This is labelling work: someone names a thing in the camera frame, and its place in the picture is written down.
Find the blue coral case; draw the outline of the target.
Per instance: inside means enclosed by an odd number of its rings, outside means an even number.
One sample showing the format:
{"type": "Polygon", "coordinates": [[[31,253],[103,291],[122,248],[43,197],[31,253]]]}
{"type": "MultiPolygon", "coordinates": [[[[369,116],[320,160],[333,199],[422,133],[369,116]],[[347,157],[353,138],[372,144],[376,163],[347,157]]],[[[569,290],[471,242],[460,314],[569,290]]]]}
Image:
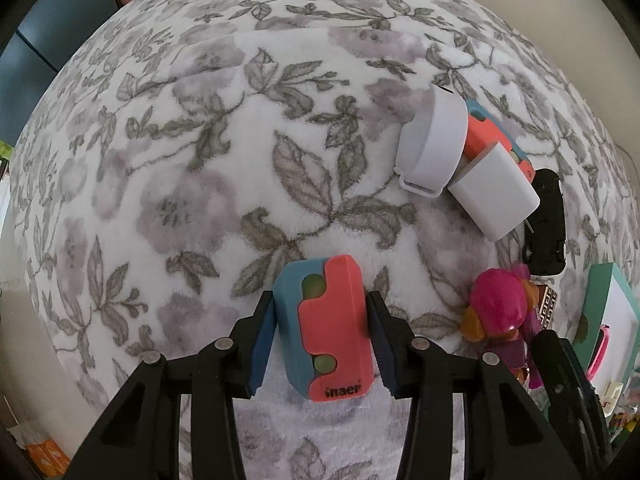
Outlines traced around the blue coral case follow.
{"type": "Polygon", "coordinates": [[[272,292],[292,387],[316,403],[365,396],[374,368],[356,260],[338,255],[290,262],[272,292]]]}
{"type": "Polygon", "coordinates": [[[528,182],[532,183],[536,171],[526,153],[484,107],[471,99],[467,99],[465,105],[469,113],[468,133],[463,149],[465,157],[473,159],[490,144],[498,142],[510,154],[528,182]]]}

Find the white wall charger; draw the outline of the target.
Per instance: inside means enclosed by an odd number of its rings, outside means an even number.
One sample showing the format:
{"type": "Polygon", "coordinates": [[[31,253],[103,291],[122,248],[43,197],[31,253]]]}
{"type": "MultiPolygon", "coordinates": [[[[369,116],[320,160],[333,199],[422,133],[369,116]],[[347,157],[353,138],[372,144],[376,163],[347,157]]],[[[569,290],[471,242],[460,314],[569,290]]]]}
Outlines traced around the white wall charger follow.
{"type": "Polygon", "coordinates": [[[499,142],[466,164],[448,191],[490,242],[508,235],[540,204],[525,174],[499,142]]]}

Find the orange box on floor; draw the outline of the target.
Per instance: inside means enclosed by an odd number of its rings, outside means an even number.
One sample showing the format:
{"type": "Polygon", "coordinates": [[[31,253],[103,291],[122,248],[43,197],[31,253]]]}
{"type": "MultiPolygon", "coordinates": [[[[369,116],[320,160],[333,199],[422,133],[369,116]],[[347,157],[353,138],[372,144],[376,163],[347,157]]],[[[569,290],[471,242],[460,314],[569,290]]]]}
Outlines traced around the orange box on floor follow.
{"type": "Polygon", "coordinates": [[[62,477],[70,466],[68,456],[51,438],[41,442],[27,443],[25,448],[37,469],[46,478],[62,477]]]}

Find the pink smart band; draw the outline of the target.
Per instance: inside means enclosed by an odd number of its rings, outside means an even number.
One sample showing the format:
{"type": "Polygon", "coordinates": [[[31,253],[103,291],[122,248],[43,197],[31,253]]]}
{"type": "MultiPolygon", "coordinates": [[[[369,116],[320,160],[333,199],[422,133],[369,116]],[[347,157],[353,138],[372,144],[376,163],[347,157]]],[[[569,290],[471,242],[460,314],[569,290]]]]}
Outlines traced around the pink smart band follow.
{"type": "Polygon", "coordinates": [[[608,350],[608,342],[610,341],[610,326],[601,324],[598,331],[596,345],[594,346],[592,356],[586,369],[586,377],[591,382],[600,370],[604,361],[606,350],[608,350]]]}

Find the pink helmet toy figure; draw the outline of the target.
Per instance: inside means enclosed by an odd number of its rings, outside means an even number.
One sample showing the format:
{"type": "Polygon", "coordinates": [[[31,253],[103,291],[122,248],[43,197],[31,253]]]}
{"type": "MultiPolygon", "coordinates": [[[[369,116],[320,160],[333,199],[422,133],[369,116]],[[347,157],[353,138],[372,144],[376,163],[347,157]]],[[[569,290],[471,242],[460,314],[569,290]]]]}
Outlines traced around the pink helmet toy figure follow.
{"type": "Polygon", "coordinates": [[[474,281],[459,330],[467,341],[484,344],[522,384],[535,390],[542,380],[529,349],[541,331],[537,307],[540,291],[528,266],[483,271],[474,281]]]}

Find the teal framed white tray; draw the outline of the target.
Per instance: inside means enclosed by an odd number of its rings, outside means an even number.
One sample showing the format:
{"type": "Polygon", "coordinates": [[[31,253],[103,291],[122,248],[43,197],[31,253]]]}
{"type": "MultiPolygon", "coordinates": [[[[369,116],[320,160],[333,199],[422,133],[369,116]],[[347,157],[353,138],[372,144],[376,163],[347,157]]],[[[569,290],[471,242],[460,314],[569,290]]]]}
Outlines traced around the teal framed white tray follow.
{"type": "Polygon", "coordinates": [[[612,388],[623,388],[639,352],[639,304],[615,263],[590,266],[582,315],[573,348],[586,372],[601,324],[610,326],[610,341],[598,374],[590,384],[603,401],[612,388]]]}

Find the patterned gold black bar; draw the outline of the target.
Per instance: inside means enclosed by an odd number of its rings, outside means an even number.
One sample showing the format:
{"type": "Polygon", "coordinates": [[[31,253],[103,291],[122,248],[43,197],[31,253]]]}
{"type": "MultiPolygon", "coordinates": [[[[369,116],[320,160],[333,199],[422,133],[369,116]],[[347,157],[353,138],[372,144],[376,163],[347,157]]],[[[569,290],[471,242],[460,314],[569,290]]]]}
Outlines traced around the patterned gold black bar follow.
{"type": "Polygon", "coordinates": [[[537,302],[534,305],[534,333],[548,330],[553,320],[558,293],[548,285],[536,285],[537,302]]]}

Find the black toy car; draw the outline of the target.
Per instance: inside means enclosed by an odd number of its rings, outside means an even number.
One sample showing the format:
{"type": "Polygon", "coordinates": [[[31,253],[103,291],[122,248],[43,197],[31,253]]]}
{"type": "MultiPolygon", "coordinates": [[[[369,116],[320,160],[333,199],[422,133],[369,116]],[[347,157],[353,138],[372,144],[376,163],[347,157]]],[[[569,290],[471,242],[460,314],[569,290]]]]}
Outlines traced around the black toy car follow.
{"type": "Polygon", "coordinates": [[[559,275],[566,266],[565,209],[560,178],[551,169],[539,169],[532,185],[540,204],[525,221],[523,262],[533,275],[559,275]]]}

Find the white round case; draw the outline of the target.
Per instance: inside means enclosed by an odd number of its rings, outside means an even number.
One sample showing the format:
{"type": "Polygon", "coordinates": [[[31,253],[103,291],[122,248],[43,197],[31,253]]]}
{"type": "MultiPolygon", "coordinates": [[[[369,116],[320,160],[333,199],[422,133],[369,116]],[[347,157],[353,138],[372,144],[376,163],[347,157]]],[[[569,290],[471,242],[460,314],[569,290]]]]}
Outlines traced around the white round case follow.
{"type": "Polygon", "coordinates": [[[413,120],[400,130],[394,167],[399,185],[425,198],[442,194],[458,168],[468,127],[464,99],[431,86],[413,120]]]}

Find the floral fleece blanket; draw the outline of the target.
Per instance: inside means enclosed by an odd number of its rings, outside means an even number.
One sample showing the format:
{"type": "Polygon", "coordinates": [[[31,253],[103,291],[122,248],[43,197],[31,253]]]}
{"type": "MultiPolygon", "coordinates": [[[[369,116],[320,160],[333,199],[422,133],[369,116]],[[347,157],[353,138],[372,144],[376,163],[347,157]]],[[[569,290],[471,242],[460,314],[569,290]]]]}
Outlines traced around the floral fleece blanket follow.
{"type": "MultiPolygon", "coordinates": [[[[79,48],[17,141],[11,197],[32,304],[100,416],[144,358],[229,336],[298,260],[350,255],[364,298],[416,336],[499,359],[459,325],[483,271],[524,263],[526,220],[486,238],[448,191],[463,153],[437,198],[399,185],[400,130],[431,86],[559,176],[566,266],[529,272],[558,301],[529,346],[542,386],[520,385],[576,479],[637,478],[638,443],[613,455],[573,348],[590,266],[615,263],[638,292],[634,191],[565,75],[472,0],[134,0],[79,48]]],[[[243,479],[400,479],[411,402],[371,349],[365,396],[312,402],[277,321],[262,385],[233,402],[243,479]]]]}

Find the dark blue cabinet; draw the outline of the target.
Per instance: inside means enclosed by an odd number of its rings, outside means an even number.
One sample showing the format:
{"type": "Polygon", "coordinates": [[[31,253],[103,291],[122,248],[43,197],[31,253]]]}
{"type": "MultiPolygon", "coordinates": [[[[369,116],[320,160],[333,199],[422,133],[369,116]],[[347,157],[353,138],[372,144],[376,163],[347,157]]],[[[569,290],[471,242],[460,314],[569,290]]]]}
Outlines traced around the dark blue cabinet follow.
{"type": "Polygon", "coordinates": [[[38,101],[114,0],[37,0],[1,53],[1,140],[15,145],[38,101]]]}

